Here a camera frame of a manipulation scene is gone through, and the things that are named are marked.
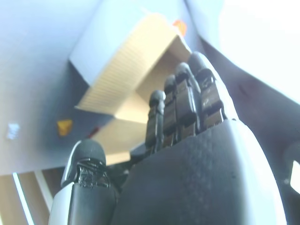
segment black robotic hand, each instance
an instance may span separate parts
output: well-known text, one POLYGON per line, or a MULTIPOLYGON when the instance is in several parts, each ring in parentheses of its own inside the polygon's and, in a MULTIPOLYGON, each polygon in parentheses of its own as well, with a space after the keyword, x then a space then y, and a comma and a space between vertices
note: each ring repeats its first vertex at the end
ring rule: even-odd
POLYGON ((202 54, 152 93, 145 144, 112 225, 286 224, 263 150, 202 54))

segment open cardboard box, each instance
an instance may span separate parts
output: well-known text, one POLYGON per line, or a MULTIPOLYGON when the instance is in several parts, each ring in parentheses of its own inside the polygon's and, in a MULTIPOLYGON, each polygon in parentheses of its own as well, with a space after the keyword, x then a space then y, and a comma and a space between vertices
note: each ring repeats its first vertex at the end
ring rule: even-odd
MULTIPOLYGON (((179 32, 162 15, 147 14, 137 22, 77 106, 114 115, 93 137, 106 154, 129 152, 144 142, 151 93, 163 90, 166 77, 189 56, 179 32)), ((70 57, 75 67, 76 57, 70 57)))

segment robotic hand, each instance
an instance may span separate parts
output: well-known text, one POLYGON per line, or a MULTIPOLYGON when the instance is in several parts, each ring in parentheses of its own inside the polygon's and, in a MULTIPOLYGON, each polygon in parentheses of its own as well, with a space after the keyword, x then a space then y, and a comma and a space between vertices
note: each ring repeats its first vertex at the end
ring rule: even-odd
POLYGON ((102 148, 76 144, 49 224, 286 224, 268 161, 202 54, 152 93, 145 145, 116 204, 102 148))

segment gray robotic hand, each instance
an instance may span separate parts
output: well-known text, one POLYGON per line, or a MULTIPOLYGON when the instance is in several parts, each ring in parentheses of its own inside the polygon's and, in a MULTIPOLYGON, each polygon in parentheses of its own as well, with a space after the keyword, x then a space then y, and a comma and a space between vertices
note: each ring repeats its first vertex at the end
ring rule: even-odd
POLYGON ((103 150, 83 141, 70 156, 50 225, 286 225, 263 150, 205 56, 180 63, 149 105, 147 151, 118 203, 103 150))

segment cardboard box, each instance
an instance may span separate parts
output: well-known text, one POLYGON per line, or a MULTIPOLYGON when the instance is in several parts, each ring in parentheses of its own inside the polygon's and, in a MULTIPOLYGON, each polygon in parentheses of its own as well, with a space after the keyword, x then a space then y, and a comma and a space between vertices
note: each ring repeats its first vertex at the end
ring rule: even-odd
POLYGON ((115 116, 93 137, 107 154, 128 152, 144 142, 152 91, 163 90, 166 77, 190 56, 176 28, 162 15, 145 14, 138 7, 135 10, 137 20, 124 21, 134 26, 127 33, 120 31, 124 40, 119 39, 119 45, 111 41, 116 31, 106 30, 110 44, 103 39, 101 44, 91 41, 99 35, 96 24, 104 19, 96 16, 70 56, 90 85, 77 108, 115 116), (105 46, 109 46, 109 53, 102 49, 105 46), (105 51, 109 59, 98 61, 105 51))

